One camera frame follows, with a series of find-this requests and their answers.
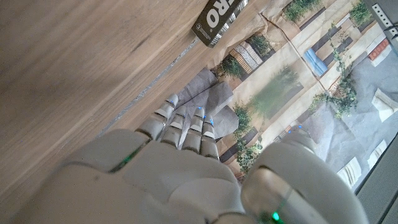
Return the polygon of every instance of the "box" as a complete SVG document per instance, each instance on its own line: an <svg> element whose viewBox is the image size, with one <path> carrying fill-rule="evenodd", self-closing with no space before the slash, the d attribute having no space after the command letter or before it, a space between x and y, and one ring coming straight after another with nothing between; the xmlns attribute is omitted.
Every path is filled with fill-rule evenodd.
<svg viewBox="0 0 398 224"><path fill-rule="evenodd" d="M210 0L192 31L208 47L214 47L249 0Z"/></svg>

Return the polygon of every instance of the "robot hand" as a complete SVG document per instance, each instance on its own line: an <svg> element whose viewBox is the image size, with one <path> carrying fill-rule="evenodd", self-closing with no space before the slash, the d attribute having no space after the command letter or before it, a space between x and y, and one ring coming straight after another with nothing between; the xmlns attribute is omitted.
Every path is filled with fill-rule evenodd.
<svg viewBox="0 0 398 224"><path fill-rule="evenodd" d="M367 223L306 132L265 148L240 187L218 160L203 108L177 150L184 107L166 127L177 101L171 95L135 131L111 131L74 152L14 223Z"/></svg>

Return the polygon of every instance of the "gray fabric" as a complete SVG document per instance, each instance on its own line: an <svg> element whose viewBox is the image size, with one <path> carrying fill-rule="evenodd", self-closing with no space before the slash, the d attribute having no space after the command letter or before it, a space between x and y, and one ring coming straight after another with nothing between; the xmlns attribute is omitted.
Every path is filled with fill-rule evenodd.
<svg viewBox="0 0 398 224"><path fill-rule="evenodd" d="M203 107L206 115L212 115L213 117L224 108L233 97L233 92L226 82L217 83L211 88L201 92L199 95L194 97L192 100L186 102L184 106L187 107L187 115L185 118L184 126L182 129L182 136L180 144L185 139L191 118L197 107Z"/></svg>
<svg viewBox="0 0 398 224"><path fill-rule="evenodd" d="M372 105L374 93L380 88L388 97L398 101L398 57L389 54L377 67L366 58L352 71L351 78L357 91L358 107L351 116L334 118L334 109L322 105L314 115L299 120L318 144L315 154L337 172L354 156L362 168L362 176L353 190L369 172L368 159L376 146L385 139L389 144L398 131L398 114L381 122L377 109Z"/></svg>
<svg viewBox="0 0 398 224"><path fill-rule="evenodd" d="M202 69L198 75L196 75L184 89L177 94L178 103L177 107L184 105L186 102L192 100L195 96L201 92L207 90L211 86L217 83L216 76L207 68Z"/></svg>
<svg viewBox="0 0 398 224"><path fill-rule="evenodd" d="M213 117L215 138L222 138L233 133L238 128L238 116L229 107L225 106Z"/></svg>

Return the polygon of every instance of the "wooden table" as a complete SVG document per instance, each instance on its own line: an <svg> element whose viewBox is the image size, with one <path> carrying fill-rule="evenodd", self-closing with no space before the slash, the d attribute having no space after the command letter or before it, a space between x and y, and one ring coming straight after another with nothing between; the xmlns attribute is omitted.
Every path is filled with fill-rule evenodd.
<svg viewBox="0 0 398 224"><path fill-rule="evenodd" d="M111 129L134 129L269 0L250 0L213 49L197 43ZM0 2L0 219L92 140L188 47L206 0Z"/></svg>

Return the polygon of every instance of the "green plant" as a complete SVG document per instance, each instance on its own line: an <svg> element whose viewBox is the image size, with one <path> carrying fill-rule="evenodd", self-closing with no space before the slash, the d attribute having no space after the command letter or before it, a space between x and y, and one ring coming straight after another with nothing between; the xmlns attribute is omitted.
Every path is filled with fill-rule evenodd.
<svg viewBox="0 0 398 224"><path fill-rule="evenodd" d="M304 14L317 6L319 6L321 0L293 0L289 3L285 9L285 18L292 22L296 22Z"/></svg>
<svg viewBox="0 0 398 224"><path fill-rule="evenodd" d="M257 144L247 147L245 151L238 151L237 162L241 166L241 171L247 174L249 169L253 166L254 162L259 156Z"/></svg>
<svg viewBox="0 0 398 224"><path fill-rule="evenodd" d="M313 113L317 104L324 101L330 102L335 106L335 118L341 119L344 115L349 115L351 108L356 108L358 104L356 91L349 75L340 81L336 92L333 95L327 95L326 93L315 95L309 110Z"/></svg>
<svg viewBox="0 0 398 224"><path fill-rule="evenodd" d="M369 22L373 19L371 12L366 7L363 1L359 1L349 12L349 17L355 23L356 26L360 26L365 22Z"/></svg>
<svg viewBox="0 0 398 224"><path fill-rule="evenodd" d="M248 106L235 103L235 114L238 116L238 128L234 131L235 139L242 138L250 129L251 116Z"/></svg>
<svg viewBox="0 0 398 224"><path fill-rule="evenodd" d="M227 75L233 78L241 78L243 72L242 66L230 54L224 58L216 69L216 73L219 77Z"/></svg>
<svg viewBox="0 0 398 224"><path fill-rule="evenodd" d="M336 91L332 95L326 93L315 95L309 107L309 111L314 113L319 102L330 102L335 106L335 118L342 118L344 115L349 115L352 107L356 108L358 101L356 99L356 91L352 84L350 75L351 67L347 67L343 61L340 52L330 41L330 46L333 48L333 58L338 63L337 71L341 73L342 79L339 81Z"/></svg>
<svg viewBox="0 0 398 224"><path fill-rule="evenodd" d="M297 73L289 67L283 68L258 94L251 98L250 106L258 115L271 118L272 110L283 106L280 98L295 83L297 77Z"/></svg>
<svg viewBox="0 0 398 224"><path fill-rule="evenodd" d="M271 51L272 47L269 41L263 35L252 35L246 42L251 44L255 48L261 57L266 56Z"/></svg>
<svg viewBox="0 0 398 224"><path fill-rule="evenodd" d="M248 106L236 103L234 110L239 121L238 128L234 132L236 147L238 148L238 157L236 160L241 166L241 171L246 174L258 157L259 144L247 147L246 141L243 139L243 136L251 129L251 116Z"/></svg>

